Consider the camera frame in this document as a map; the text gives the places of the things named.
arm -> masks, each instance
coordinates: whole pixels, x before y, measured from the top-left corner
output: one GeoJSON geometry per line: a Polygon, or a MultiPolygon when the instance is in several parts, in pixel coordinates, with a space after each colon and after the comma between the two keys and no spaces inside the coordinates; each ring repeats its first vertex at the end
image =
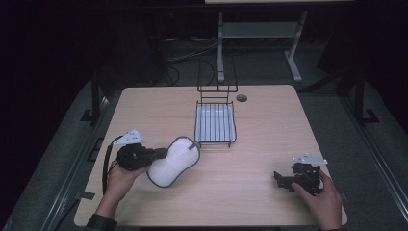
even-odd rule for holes
{"type": "Polygon", "coordinates": [[[292,187],[309,206],[310,213],[316,219],[322,231],[342,228],[342,199],[332,180],[323,171],[319,171],[324,184],[323,192],[312,196],[296,183],[292,187]]]}
{"type": "Polygon", "coordinates": [[[115,230],[115,213],[117,206],[126,193],[130,191],[138,176],[148,171],[149,167],[143,167],[134,171],[126,170],[116,166],[117,161],[112,161],[108,185],[95,214],[89,220],[87,228],[92,230],[105,230],[103,227],[109,227],[108,230],[115,230]]]}

gray carpet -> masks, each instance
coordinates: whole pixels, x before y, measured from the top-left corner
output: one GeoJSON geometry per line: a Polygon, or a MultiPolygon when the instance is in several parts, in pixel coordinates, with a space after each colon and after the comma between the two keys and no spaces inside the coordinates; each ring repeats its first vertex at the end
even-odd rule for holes
{"type": "MultiPolygon", "coordinates": [[[[245,43],[241,46],[244,49],[231,46],[231,50],[227,50],[230,53],[242,52],[235,58],[235,68],[240,85],[289,84],[297,89],[302,89],[326,75],[316,68],[319,55],[324,49],[324,43],[302,43],[298,47],[295,60],[304,78],[300,84],[295,83],[292,79],[282,53],[290,44],[289,41],[256,44],[245,43]]],[[[178,42],[171,45],[173,46],[172,55],[177,57],[203,44],[183,45],[178,42]]],[[[201,56],[199,59],[213,65],[216,61],[213,54],[201,56]]],[[[176,68],[178,73],[170,69],[168,76],[157,86],[166,86],[169,83],[174,86],[196,85],[198,61],[190,60],[171,64],[171,66],[176,68]]],[[[406,220],[398,210],[374,164],[370,150],[360,135],[361,128],[355,125],[344,106],[344,101],[348,99],[340,98],[334,93],[336,85],[336,81],[331,82],[314,93],[301,93],[299,98],[320,150],[329,161],[328,167],[333,180],[338,190],[348,196],[348,200],[344,202],[348,215],[346,228],[348,230],[408,230],[406,220]]],[[[104,137],[119,96],[120,91],[108,99],[109,103],[104,104],[99,122],[91,127],[90,122],[80,121],[84,110],[90,108],[90,85],[84,86],[66,113],[63,123],[14,208],[8,230],[41,230],[44,223],[55,227],[71,205],[74,205],[73,209],[67,213],[59,230],[81,230],[73,223],[77,207],[74,204],[76,201],[74,197],[87,184],[93,167],[93,162],[87,161],[88,156],[97,139],[104,137]],[[68,175],[72,167],[77,168],[76,174],[68,175]],[[66,182],[70,182],[71,187],[62,192],[62,186],[66,182]],[[54,203],[61,205],[61,210],[57,210],[59,212],[56,215],[48,216],[50,211],[56,211],[53,208],[54,203]]],[[[393,170],[395,178],[407,191],[407,134],[382,104],[378,93],[369,85],[367,85],[365,106],[373,109],[380,123],[368,124],[364,129],[370,133],[393,170]]],[[[117,230],[135,229],[137,228],[117,228],[117,230]]],[[[288,231],[316,229],[316,227],[282,228],[288,231]]],[[[272,228],[258,227],[245,230],[266,231],[272,228]]]]}

wooden table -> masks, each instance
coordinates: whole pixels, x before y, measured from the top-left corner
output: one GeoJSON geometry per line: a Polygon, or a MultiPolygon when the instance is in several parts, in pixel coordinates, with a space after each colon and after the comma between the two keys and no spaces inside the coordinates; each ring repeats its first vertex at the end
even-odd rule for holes
{"type": "MultiPolygon", "coordinates": [[[[194,139],[194,87],[123,91],[90,175],[75,223],[85,226],[101,197],[101,173],[109,143],[138,128],[143,145],[168,147],[177,137],[194,139]]],[[[140,176],[119,204],[116,220],[132,226],[293,226],[316,225],[296,193],[278,188],[272,173],[292,175],[293,156],[321,156],[300,101],[291,86],[239,86],[234,101],[237,140],[203,145],[196,166],[167,189],[140,176]],[[238,102],[237,94],[248,100],[238,102]]],[[[111,161],[119,147],[114,147],[111,161]]],[[[343,224],[347,221],[343,211],[343,224]]]]}

dark background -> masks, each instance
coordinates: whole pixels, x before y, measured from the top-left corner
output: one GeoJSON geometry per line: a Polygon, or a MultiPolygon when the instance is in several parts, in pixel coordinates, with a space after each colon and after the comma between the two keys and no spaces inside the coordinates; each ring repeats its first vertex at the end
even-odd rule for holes
{"type": "MultiPolygon", "coordinates": [[[[319,67],[330,73],[357,65],[408,131],[406,1],[358,3],[336,14],[311,10],[307,23],[314,26],[306,24],[303,38],[327,39],[333,33],[319,67]]],[[[105,2],[98,1],[0,1],[0,227],[70,103],[95,72],[104,70],[100,85],[106,93],[123,86],[150,86],[166,68],[163,39],[209,37],[217,32],[214,11],[178,11],[172,17],[159,11],[140,17],[130,11],[89,9],[103,6],[105,2]],[[126,42],[134,46],[131,53],[121,48],[126,42]],[[135,76],[123,76],[126,68],[132,68],[135,76]]]]}

wire rack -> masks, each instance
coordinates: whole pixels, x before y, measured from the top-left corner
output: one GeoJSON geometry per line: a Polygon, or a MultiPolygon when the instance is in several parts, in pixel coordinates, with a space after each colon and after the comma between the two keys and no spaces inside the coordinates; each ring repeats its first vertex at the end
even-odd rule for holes
{"type": "Polygon", "coordinates": [[[238,83],[234,68],[234,57],[231,57],[230,71],[210,71],[212,80],[203,77],[201,62],[198,67],[197,90],[200,99],[196,104],[195,141],[202,144],[227,143],[231,146],[237,138],[234,122],[234,104],[229,102],[230,92],[238,91],[238,83]]]}

